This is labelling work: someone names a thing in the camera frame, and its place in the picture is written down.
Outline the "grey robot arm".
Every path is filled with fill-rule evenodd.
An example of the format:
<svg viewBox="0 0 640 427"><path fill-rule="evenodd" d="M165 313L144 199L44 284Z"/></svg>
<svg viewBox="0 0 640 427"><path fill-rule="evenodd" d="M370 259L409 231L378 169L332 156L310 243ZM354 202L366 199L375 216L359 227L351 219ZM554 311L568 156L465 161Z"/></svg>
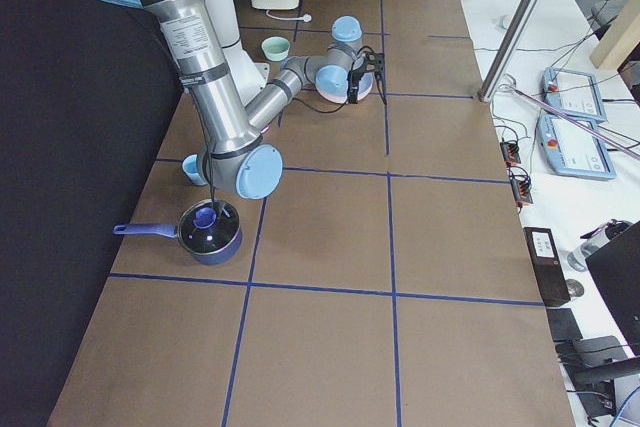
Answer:
<svg viewBox="0 0 640 427"><path fill-rule="evenodd" d="M243 100L229 64L232 41L225 26L237 25L233 0L100 0L143 9L160 26L179 79L193 99L206 148L199 173L213 188L246 199L262 199L277 187L280 152L262 133L305 86L325 98L355 103L360 96L364 47L359 21L342 16L332 25L332 43L323 55L286 59L279 74L250 100Z"/></svg>

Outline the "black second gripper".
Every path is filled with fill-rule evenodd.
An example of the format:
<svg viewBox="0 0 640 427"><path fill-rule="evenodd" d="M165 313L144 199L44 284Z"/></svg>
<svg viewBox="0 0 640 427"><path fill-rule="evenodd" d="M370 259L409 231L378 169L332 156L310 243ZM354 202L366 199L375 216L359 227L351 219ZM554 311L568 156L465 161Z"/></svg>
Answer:
<svg viewBox="0 0 640 427"><path fill-rule="evenodd" d="M347 103L357 104L361 79L368 72L375 71L375 52L372 49L361 49L352 71L347 74Z"/></svg>

